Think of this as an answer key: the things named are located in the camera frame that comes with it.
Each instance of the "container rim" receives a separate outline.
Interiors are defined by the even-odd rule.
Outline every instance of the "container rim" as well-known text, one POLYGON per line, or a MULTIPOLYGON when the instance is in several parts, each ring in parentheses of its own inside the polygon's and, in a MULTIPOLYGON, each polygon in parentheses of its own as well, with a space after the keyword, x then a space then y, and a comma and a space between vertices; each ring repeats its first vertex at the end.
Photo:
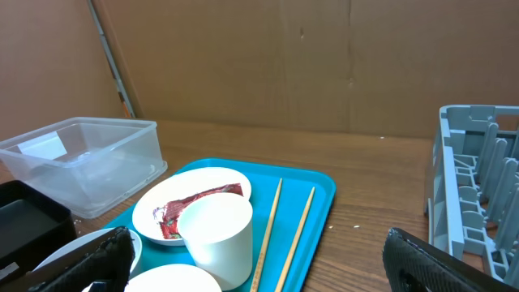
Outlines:
POLYGON ((25 157, 31 157, 31 159, 39 161, 39 162, 43 162, 45 164, 59 166, 59 167, 62 167, 62 168, 72 168, 72 167, 76 167, 77 165, 81 165, 81 164, 85 163, 86 161, 92 159, 92 157, 97 157, 97 156, 105 154, 105 153, 107 153, 109 151, 112 151, 114 148, 119 147, 119 146, 125 144, 126 142, 128 142, 130 140, 133 140, 133 139, 143 135, 145 132, 150 131, 150 130, 152 130, 154 128, 157 128, 157 122, 148 121, 148 120, 125 119, 125 118, 74 117, 74 118, 68 118, 68 119, 63 120, 61 122, 56 122, 54 124, 50 124, 48 126, 36 129, 34 131, 29 131, 29 132, 24 133, 22 135, 17 135, 16 137, 12 137, 12 138, 7 139, 7 140, 3 140, 3 141, 0 142, 0 147, 2 147, 5 144, 9 144, 10 142, 13 142, 13 141, 15 141, 17 139, 21 139, 21 138, 26 137, 28 135, 35 134, 38 131, 49 130, 51 127, 60 126, 60 125, 65 124, 67 122, 73 122, 73 121, 78 120, 78 119, 83 119, 83 120, 87 120, 87 121, 96 121, 96 122, 133 122, 133 123, 143 124, 143 125, 147 125, 147 126, 141 128, 136 133, 133 133, 133 134, 127 136, 126 138, 119 140, 118 142, 115 142, 115 143, 112 143, 110 145, 107 145, 101 151, 95 152, 94 154, 89 156, 88 159, 83 159, 83 160, 80 160, 80 161, 73 161, 73 162, 54 161, 54 160, 50 160, 50 159, 45 159, 45 158, 40 158, 40 157, 33 157, 33 156, 29 156, 29 155, 24 155, 24 154, 21 154, 21 153, 16 153, 16 152, 8 151, 8 150, 1 149, 1 148, 0 148, 0 154, 5 154, 7 156, 15 157, 15 158, 20 158, 20 159, 25 159, 25 157))

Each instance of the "blue tray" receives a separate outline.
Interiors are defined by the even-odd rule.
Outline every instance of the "blue tray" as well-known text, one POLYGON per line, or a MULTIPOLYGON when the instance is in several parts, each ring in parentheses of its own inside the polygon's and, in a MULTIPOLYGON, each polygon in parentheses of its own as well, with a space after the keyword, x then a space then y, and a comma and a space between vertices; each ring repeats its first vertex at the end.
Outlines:
MULTIPOLYGON (((251 204, 254 209, 252 216, 253 268, 249 279, 233 291, 249 291, 251 287, 252 276, 260 254, 261 243, 267 228, 268 215, 276 194, 279 178, 283 178, 283 187, 277 205, 276 219, 272 227, 259 291, 275 290, 285 258, 298 228, 299 219, 310 195, 310 190, 315 187, 314 199, 283 289, 284 291, 301 290, 310 268, 311 259, 319 243, 320 235, 323 232, 328 211, 332 207, 336 190, 335 182, 326 174, 316 171, 219 158, 194 161, 181 168, 177 173, 208 166, 227 167, 240 171, 249 178, 252 185, 251 204)), ((131 214, 134 207, 127 209, 106 227, 124 225, 131 230, 135 230, 131 223, 131 214)), ((195 264, 185 247, 165 247, 152 243, 145 238, 143 238, 143 254, 141 257, 143 271, 165 264, 195 264)))

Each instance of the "brown cardboard wall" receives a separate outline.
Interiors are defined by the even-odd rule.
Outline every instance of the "brown cardboard wall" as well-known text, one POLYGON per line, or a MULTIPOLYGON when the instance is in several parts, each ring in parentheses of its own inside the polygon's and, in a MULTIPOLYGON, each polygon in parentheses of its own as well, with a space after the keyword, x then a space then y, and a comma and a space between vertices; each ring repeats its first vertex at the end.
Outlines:
POLYGON ((519 105, 519 2, 96 0, 144 118, 432 136, 519 105))
POLYGON ((87 2, 0 0, 0 140, 74 116, 123 116, 87 2))

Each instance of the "white paper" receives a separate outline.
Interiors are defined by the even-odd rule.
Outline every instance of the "white paper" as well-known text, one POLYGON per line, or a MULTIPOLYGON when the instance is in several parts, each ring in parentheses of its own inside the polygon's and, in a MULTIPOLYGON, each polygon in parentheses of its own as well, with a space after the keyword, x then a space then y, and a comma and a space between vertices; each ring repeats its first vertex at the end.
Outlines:
POLYGON ((7 277, 7 275, 10 273, 16 271, 18 268, 19 266, 16 264, 16 262, 8 264, 5 268, 0 270, 0 280, 7 277))
POLYGON ((53 160, 66 154, 65 146, 56 131, 18 144, 22 154, 53 160))

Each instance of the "clear plastic container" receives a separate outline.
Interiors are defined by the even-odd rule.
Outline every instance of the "clear plastic container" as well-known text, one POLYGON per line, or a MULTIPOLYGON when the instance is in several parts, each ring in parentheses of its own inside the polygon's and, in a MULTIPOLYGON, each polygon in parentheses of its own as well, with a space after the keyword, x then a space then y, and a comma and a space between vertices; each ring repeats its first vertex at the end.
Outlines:
POLYGON ((155 122, 70 118, 0 142, 15 178, 83 218, 98 217, 164 173, 155 122))

